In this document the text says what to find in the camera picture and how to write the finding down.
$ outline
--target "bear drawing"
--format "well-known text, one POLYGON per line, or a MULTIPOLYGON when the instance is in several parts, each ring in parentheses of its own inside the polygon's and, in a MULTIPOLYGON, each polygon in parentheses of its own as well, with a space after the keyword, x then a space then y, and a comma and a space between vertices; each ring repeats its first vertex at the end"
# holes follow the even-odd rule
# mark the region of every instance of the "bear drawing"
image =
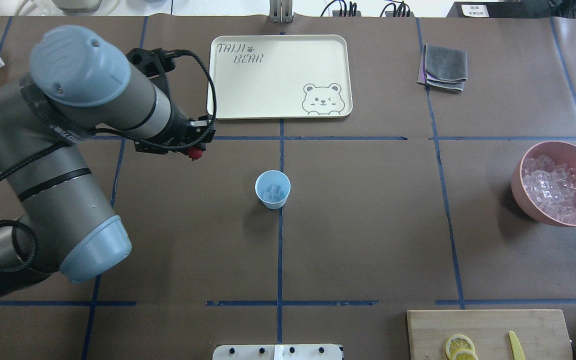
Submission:
POLYGON ((322 87, 306 84, 303 87, 303 92, 306 93, 306 97, 301 106, 308 112, 309 116, 338 116, 341 115, 341 111, 346 106, 341 99, 341 86, 339 84, 322 87))

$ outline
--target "folded cloth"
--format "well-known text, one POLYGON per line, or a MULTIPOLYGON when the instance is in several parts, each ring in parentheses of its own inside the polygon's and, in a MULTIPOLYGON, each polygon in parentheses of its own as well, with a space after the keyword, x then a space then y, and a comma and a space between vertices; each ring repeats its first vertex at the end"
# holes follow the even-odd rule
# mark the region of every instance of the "folded cloth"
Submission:
POLYGON ((423 46, 417 82, 451 91, 463 91, 468 79, 466 51, 437 45, 423 46))

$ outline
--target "lemon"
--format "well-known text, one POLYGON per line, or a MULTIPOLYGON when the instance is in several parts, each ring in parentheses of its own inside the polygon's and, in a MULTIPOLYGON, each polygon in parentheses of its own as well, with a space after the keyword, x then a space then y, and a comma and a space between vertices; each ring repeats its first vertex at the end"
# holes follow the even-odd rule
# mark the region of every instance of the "lemon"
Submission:
POLYGON ((457 350, 450 360, 480 360, 480 358, 475 355, 475 353, 467 348, 462 348, 461 350, 457 350))
POLYGON ((448 340, 446 340, 445 348, 446 358, 448 358, 448 360, 451 360, 457 351, 463 349, 468 350, 473 354, 475 353, 475 344, 473 344, 473 340, 471 340, 470 337, 466 335, 462 335, 461 333, 455 333, 455 335, 448 337, 448 340))

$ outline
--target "wooden cutting board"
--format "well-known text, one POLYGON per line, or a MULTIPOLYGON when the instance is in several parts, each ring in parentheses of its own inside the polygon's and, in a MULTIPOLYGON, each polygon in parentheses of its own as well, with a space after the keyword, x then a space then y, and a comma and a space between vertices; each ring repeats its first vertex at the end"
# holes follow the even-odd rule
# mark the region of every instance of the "wooden cutting board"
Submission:
POLYGON ((513 360, 508 332, 526 360, 571 360, 562 310, 408 310, 411 360, 446 360, 446 339, 469 337, 479 360, 513 360))

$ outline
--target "gray robot arm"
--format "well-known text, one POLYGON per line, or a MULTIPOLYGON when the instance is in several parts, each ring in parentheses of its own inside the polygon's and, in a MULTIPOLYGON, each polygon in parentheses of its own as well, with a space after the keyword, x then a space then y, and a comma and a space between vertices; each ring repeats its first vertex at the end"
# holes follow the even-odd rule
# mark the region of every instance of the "gray robot arm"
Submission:
POLYGON ((0 171, 11 170, 7 180, 26 213, 16 225, 0 222, 0 296, 57 271, 81 283, 131 251, 121 219, 73 145, 120 130, 144 141, 138 151, 179 151, 195 160, 212 140, 214 121, 188 118, 167 86, 148 78, 179 53, 131 53, 128 61, 84 27, 57 27, 33 48, 30 73, 0 88, 0 171), (100 124, 115 130, 93 130, 100 124))

